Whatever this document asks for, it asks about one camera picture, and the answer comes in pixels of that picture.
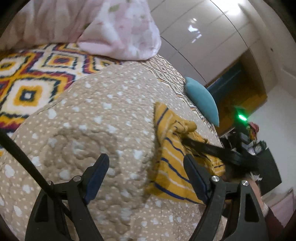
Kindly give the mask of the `yellow striped knit garment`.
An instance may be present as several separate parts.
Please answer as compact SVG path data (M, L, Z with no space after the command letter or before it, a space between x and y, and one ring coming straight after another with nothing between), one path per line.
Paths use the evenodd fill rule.
M184 138L205 144L209 141L196 132L197 125L193 121L181 118L162 102L155 104L154 127L159 147L146 191L163 199L203 204L196 196L184 170L185 155L191 154L194 161L205 167L211 175L224 174L224 164L217 157L199 153L188 145L183 145Z

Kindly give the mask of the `wooden door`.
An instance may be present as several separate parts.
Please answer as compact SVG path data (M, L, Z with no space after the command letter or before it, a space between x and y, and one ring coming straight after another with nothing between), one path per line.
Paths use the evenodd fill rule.
M248 68L238 61L207 87L219 113L216 132L224 135L234 128L241 114L248 118L267 100L267 93L257 68Z

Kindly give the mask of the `teal pillow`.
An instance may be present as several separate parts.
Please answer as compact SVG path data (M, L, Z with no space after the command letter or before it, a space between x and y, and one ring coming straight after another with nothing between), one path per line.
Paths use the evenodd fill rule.
M185 77L185 93L209 123L219 127L219 113L210 92L198 81Z

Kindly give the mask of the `glossy beige wardrobe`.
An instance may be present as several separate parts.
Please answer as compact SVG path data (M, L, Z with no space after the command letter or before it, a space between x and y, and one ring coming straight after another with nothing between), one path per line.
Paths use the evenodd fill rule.
M182 75L214 80L244 52L267 91L295 95L295 32L265 1L149 1L160 31L159 54Z

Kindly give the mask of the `beige dotted quilt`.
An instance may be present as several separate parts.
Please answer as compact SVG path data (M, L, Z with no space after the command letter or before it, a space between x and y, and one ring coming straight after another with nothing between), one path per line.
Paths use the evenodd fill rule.
M27 156L44 179L57 185L80 176L101 154L109 169L88 210L105 240L188 240L201 204L169 200L147 191L162 147L154 108L196 124L196 132L219 145L213 126L136 62L112 65L77 80L55 101L29 116L12 136L1 135L1 217L24 240L41 187L17 161Z

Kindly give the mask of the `geometric patterned blanket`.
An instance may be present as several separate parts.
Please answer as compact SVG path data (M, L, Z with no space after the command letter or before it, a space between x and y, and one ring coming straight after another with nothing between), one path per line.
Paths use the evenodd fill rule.
M112 101L114 126L119 125L119 104L129 98L133 104L146 103L140 87L128 89L124 82L108 80L104 73L127 69L128 62L99 57L78 50L74 44L51 44L6 54L1 60L1 129L28 156L38 162L41 149L54 148L55 139L46 137L45 119L33 119L44 109L59 103L74 119L88 118L86 109L100 107L106 101L104 90L122 90Z

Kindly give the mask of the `pink floral duvet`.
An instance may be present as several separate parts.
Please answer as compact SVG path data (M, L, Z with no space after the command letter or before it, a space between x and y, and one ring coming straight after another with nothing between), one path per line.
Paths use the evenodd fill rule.
M161 37L147 1L1 1L1 50L76 43L90 54L118 60L147 60Z

